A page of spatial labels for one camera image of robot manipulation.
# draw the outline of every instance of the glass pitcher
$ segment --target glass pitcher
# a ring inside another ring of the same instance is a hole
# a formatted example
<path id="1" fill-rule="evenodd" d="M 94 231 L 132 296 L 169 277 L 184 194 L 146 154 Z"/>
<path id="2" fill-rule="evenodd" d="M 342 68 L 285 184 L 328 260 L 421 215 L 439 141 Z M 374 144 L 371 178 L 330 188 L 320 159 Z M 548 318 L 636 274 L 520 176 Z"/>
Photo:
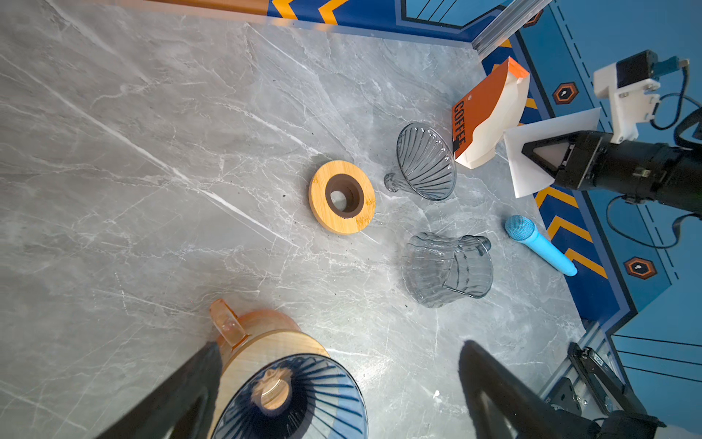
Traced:
<path id="1" fill-rule="evenodd" d="M 479 299 L 492 286 L 490 247 L 490 240 L 484 236 L 451 238 L 419 233 L 404 248 L 405 287 L 427 308 L 438 308 L 465 296 Z"/>

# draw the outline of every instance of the microphone mesh head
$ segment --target microphone mesh head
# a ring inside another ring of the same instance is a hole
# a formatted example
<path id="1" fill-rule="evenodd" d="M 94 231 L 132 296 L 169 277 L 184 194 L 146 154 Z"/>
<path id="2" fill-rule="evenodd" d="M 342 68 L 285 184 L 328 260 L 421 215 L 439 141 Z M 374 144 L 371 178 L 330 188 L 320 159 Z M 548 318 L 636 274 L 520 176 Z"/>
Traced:
<path id="1" fill-rule="evenodd" d="M 532 220 L 521 215 L 513 215 L 505 223 L 507 234 L 513 240 L 517 241 L 522 241 L 530 237 L 531 234 L 534 233 L 535 228 L 536 226 Z"/>

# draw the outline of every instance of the yellow chevron stripe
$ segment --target yellow chevron stripe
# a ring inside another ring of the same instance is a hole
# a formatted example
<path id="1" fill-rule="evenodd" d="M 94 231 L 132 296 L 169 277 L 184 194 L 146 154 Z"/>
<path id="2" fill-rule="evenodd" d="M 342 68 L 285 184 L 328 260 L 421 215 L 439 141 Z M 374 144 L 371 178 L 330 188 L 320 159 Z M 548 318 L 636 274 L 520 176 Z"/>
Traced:
<path id="1" fill-rule="evenodd" d="M 287 18 L 288 20 L 297 20 L 298 16 L 295 15 L 292 7 L 290 7 L 290 3 L 292 2 L 293 0 L 273 0 L 272 3 L 281 17 Z"/>
<path id="2" fill-rule="evenodd" d="M 553 217 L 553 221 L 551 221 L 551 225 L 548 226 L 548 236 L 553 239 L 553 237 L 558 233 L 558 230 L 561 228 L 564 228 L 565 230 L 568 230 L 569 232 L 575 233 L 579 237 L 583 238 L 584 240 L 588 240 L 592 242 L 592 236 L 590 236 L 590 233 L 581 228 L 578 227 L 577 225 L 571 223 L 570 221 L 566 221 L 560 216 L 556 215 Z"/>
<path id="3" fill-rule="evenodd" d="M 327 25 L 337 25 L 336 17 L 334 16 L 334 9 L 343 5 L 349 0 L 329 0 L 321 8 L 319 8 L 319 14 L 324 19 Z"/>
<path id="4" fill-rule="evenodd" d="M 592 271 L 604 277 L 605 279 L 608 278 L 607 272 L 604 271 L 604 268 L 602 268 L 601 265 L 592 262 L 590 259 L 584 257 L 577 251 L 573 249 L 568 249 L 568 251 L 566 251 L 566 257 L 571 261 L 578 261 L 579 263 L 583 264 L 585 267 L 591 269 Z"/>
<path id="5" fill-rule="evenodd" d="M 543 204 L 543 200 L 545 200 L 548 195 L 554 197 L 555 199 L 559 199 L 564 203 L 570 204 L 572 207 L 578 207 L 578 202 L 575 200 L 575 197 L 573 195 L 568 195 L 564 192 L 559 191 L 558 189 L 549 186 L 544 190 L 540 190 L 536 195 L 536 206 L 538 206 L 539 209 Z"/>

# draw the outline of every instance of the hexagon sticker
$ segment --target hexagon sticker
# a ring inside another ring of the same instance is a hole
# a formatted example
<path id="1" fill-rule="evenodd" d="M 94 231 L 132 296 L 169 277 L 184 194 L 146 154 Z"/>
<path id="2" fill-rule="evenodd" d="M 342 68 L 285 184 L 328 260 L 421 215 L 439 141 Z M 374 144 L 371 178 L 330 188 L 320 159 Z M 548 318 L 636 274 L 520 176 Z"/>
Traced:
<path id="1" fill-rule="evenodd" d="M 574 82 L 564 82 L 553 92 L 553 100 L 558 105 L 566 105 L 573 102 L 578 93 L 578 87 Z"/>
<path id="2" fill-rule="evenodd" d="M 538 22 L 538 19 L 541 18 L 542 15 L 543 15 L 543 9 L 540 10 L 534 17 L 529 18 L 529 21 L 527 21 L 523 27 L 534 26 L 536 24 L 536 22 Z"/>
<path id="3" fill-rule="evenodd" d="M 643 258 L 629 259 L 624 263 L 624 268 L 626 268 L 628 274 L 643 280 L 650 279 L 658 274 L 654 263 Z"/>

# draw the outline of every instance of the marble countertop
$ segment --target marble countertop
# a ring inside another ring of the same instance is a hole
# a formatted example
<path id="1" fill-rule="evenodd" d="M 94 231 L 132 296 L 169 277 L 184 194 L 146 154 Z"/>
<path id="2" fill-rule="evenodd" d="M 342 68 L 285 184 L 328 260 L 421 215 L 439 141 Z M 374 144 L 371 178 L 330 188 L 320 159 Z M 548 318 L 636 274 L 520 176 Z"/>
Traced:
<path id="1" fill-rule="evenodd" d="M 449 137 L 483 77 L 474 51 L 70 1 L 0 6 L 4 298 L 0 430 L 91 438 L 214 330 L 208 307 L 290 315 L 357 380 L 371 438 L 472 437 L 457 375 L 474 339 L 537 391 L 583 333 L 562 275 L 505 234 L 504 154 L 443 202 L 383 176 L 412 121 Z M 320 226 L 324 163 L 369 176 L 377 210 Z M 427 309 L 407 295 L 413 234 L 485 235 L 494 285 Z"/>

